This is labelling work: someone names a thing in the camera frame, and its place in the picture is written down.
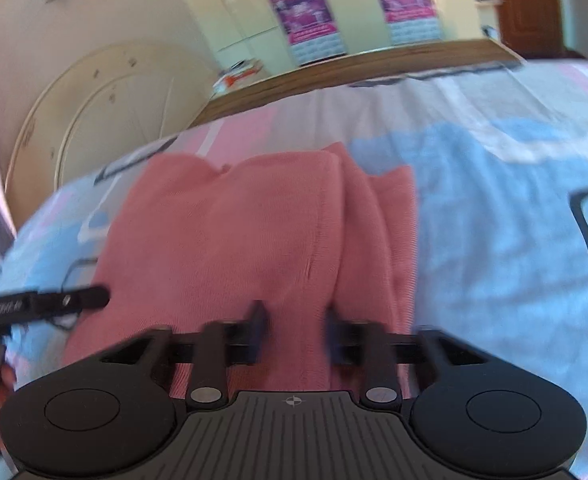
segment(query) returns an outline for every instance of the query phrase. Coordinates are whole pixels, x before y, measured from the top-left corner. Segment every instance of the bed sheet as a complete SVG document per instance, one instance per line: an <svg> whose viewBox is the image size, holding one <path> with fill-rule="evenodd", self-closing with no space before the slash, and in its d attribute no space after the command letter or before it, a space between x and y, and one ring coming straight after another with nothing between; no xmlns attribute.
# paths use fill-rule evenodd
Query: bed sheet
<svg viewBox="0 0 588 480"><path fill-rule="evenodd" d="M414 169L416 323L559 384L588 416L588 62L366 81L159 140L52 196L5 257L0 292L89 283L154 153L222 165L336 141L369 173ZM8 357L20 383L56 369L65 340L47 323L16 327ZM572 472L588 479L588 436Z"/></svg>

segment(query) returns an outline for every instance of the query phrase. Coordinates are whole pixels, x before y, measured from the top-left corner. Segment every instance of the wooden plank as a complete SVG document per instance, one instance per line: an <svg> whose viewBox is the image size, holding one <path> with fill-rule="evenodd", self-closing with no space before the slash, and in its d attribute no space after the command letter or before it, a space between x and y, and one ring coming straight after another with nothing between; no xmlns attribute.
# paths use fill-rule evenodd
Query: wooden plank
<svg viewBox="0 0 588 480"><path fill-rule="evenodd" d="M441 41L339 57L277 75L212 99L190 126L209 123L320 88L491 61L520 63L522 59L490 39Z"/></svg>

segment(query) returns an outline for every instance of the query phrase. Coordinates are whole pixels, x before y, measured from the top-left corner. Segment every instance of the wall decoration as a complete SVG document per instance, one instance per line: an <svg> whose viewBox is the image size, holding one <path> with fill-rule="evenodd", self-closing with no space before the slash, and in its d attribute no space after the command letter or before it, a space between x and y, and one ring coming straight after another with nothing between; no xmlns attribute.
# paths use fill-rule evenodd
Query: wall decoration
<svg viewBox="0 0 588 480"><path fill-rule="evenodd" d="M432 0L379 1L392 44L440 40L440 23Z"/></svg>
<svg viewBox="0 0 588 480"><path fill-rule="evenodd" d="M326 0L270 0L299 65L345 54Z"/></svg>

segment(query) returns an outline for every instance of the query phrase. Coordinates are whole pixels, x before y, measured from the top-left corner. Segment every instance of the pink sweater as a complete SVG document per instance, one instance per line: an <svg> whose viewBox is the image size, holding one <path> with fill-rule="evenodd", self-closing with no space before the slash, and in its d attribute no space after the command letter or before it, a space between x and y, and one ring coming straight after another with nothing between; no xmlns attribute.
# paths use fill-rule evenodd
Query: pink sweater
<svg viewBox="0 0 588 480"><path fill-rule="evenodd" d="M191 155L157 155L110 228L95 282L112 292L83 316L64 361L77 361L153 326L197 332L237 320L253 300L270 313L260 364L235 367L230 393L328 390L323 318L407 333L416 267L411 170L365 175L342 144L277 153L217 170ZM184 397L188 366L172 394Z"/></svg>

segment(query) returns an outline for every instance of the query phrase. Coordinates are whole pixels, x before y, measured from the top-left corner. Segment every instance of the brown door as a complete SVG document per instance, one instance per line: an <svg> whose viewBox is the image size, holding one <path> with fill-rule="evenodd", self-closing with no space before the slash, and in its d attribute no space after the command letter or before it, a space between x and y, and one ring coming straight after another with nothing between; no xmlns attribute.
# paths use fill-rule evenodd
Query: brown door
<svg viewBox="0 0 588 480"><path fill-rule="evenodd" d="M558 0L504 0L499 8L503 43L525 57L564 52Z"/></svg>

